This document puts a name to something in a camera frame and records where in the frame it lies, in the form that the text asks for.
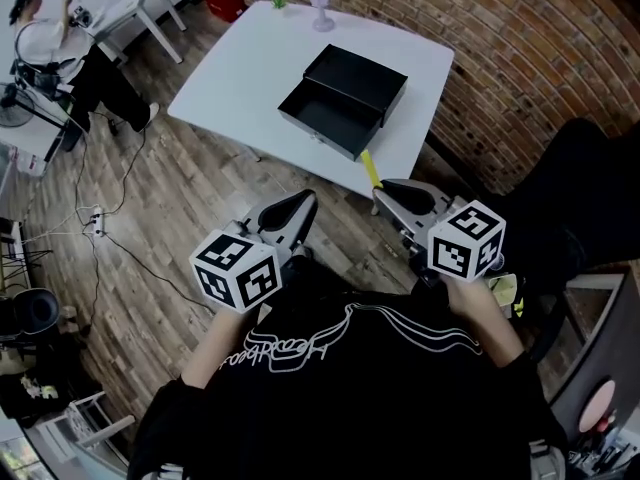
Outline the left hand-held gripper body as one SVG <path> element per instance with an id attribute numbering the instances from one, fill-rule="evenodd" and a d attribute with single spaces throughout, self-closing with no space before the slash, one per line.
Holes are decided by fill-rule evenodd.
<path id="1" fill-rule="evenodd" d="M 259 214 L 273 203 L 213 230 L 193 251 L 189 262 L 206 298 L 244 314 L 281 289 L 281 269 L 304 241 L 289 244 L 288 224 L 276 232 L 259 230 Z"/>

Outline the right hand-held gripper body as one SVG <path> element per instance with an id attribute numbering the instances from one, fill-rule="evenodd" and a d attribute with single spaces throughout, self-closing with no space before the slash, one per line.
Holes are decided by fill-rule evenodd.
<path id="1" fill-rule="evenodd" d="M 478 200 L 440 201 L 406 232 L 409 265 L 429 283 L 439 274 L 471 282 L 499 267 L 506 221 Z"/>

